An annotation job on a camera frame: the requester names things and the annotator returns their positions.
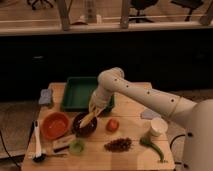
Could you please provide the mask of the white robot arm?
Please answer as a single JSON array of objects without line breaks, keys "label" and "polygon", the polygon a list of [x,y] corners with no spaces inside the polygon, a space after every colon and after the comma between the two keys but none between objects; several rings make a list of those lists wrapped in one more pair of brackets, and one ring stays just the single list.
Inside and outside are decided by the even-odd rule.
[{"label": "white robot arm", "polygon": [[91,95],[89,111],[99,115],[117,92],[150,108],[186,131],[181,171],[213,171],[213,99],[196,103],[184,97],[152,88],[143,88],[124,79],[115,67],[102,71]]}]

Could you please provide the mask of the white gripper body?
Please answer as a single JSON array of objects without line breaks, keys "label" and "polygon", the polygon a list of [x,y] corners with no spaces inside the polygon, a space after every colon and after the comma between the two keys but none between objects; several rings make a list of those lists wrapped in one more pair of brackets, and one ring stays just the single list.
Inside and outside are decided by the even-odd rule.
[{"label": "white gripper body", "polygon": [[105,109],[112,97],[112,93],[104,88],[98,87],[96,88],[89,101],[89,105],[95,105],[96,109]]}]

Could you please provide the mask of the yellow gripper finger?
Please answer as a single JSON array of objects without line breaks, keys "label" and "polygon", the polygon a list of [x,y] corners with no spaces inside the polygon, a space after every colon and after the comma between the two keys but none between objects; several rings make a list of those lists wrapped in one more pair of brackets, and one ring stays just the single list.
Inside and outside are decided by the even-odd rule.
[{"label": "yellow gripper finger", "polygon": [[98,117],[103,112],[103,109],[97,109],[95,112],[95,117]]},{"label": "yellow gripper finger", "polygon": [[96,109],[96,106],[95,105],[89,105],[89,112],[94,112]]}]

